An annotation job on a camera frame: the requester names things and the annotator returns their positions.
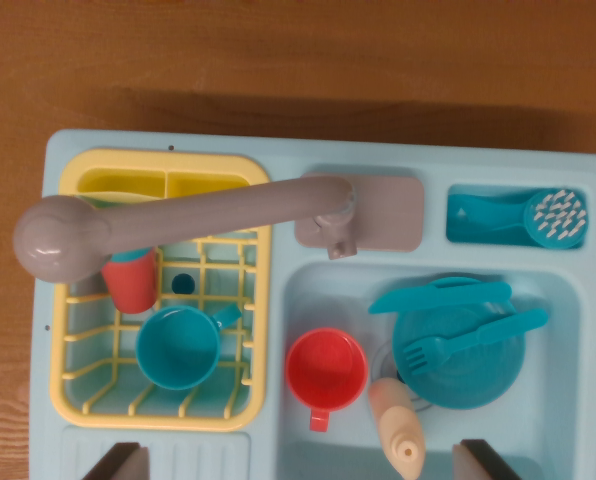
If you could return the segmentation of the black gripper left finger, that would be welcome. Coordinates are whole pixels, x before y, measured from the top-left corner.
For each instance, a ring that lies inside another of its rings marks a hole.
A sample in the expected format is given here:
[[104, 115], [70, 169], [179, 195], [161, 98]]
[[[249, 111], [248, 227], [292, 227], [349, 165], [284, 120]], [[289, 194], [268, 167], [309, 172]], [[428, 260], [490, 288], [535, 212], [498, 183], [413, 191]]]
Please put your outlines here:
[[116, 443], [83, 480], [149, 480], [150, 455], [139, 443]]

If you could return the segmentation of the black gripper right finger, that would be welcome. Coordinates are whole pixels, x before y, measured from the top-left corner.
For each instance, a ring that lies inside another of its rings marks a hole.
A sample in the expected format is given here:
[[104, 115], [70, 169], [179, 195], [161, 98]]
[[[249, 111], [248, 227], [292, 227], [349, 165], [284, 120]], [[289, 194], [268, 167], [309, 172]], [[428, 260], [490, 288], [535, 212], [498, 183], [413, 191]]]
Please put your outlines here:
[[516, 480], [516, 472], [483, 439], [464, 439], [452, 447], [454, 480]]

